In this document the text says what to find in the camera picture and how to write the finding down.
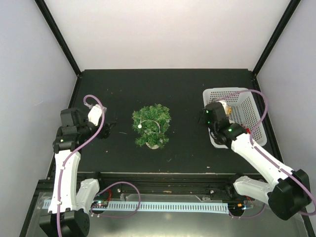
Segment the white wall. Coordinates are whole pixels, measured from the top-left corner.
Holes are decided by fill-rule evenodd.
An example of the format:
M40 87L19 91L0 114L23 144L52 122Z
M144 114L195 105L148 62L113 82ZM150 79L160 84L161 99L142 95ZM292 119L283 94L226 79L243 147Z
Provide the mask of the white wall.
M46 3L82 70L252 70L289 0Z
M303 0L258 75L286 164L305 170L316 195L316 1ZM316 217L311 218L316 230Z
M33 0L0 7L0 230L19 236L76 76Z

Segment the basket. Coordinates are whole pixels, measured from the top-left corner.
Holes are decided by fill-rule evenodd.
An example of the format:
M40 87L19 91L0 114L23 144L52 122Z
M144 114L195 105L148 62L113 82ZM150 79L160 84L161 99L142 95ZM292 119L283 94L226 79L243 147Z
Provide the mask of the basket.
M206 89L203 92L204 106L211 103L213 99L219 99L241 90L247 90L247 88L223 87ZM260 115L251 92L243 92L241 94L234 95L225 101L227 105L232 108L232 113L229 115L229 119L239 123L245 128L249 128L250 131L260 120ZM216 144L211 135L209 137L214 147L227 148L225 145ZM260 124L254 132L253 139L260 146L264 146L267 143L267 136L262 124Z

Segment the perforated metal strip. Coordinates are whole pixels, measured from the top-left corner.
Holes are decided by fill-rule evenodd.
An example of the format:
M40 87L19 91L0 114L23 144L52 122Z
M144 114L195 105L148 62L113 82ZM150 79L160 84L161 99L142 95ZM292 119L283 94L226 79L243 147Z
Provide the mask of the perforated metal strip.
M43 209L48 209L50 200L45 200ZM94 208L95 211L134 211L137 201L110 201L107 208ZM138 211L169 211L169 212L208 212L228 214L226 203L199 202L141 202Z

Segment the green plant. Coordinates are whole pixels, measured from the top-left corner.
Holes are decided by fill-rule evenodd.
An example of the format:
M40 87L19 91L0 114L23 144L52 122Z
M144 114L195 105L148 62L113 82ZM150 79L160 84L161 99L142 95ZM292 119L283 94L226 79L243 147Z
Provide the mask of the green plant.
M169 108L161 104L145 106L133 113L133 128L141 136L136 138L135 143L139 146L147 144L150 148L155 145L160 148L169 141L164 134L169 128L171 120Z

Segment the black table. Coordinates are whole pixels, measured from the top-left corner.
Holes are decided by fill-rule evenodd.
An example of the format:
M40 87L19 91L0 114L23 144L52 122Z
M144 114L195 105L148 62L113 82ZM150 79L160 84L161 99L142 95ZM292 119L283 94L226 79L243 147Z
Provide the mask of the black table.
M117 120L110 137L82 150L79 172L114 173L257 173L229 149L214 148L208 131L198 124L202 93L214 87L253 88L246 69L85 70L74 105L86 112L83 97L97 96L108 108L106 121ZM172 120L163 149L137 147L132 113L160 103ZM265 149L271 152L268 140Z

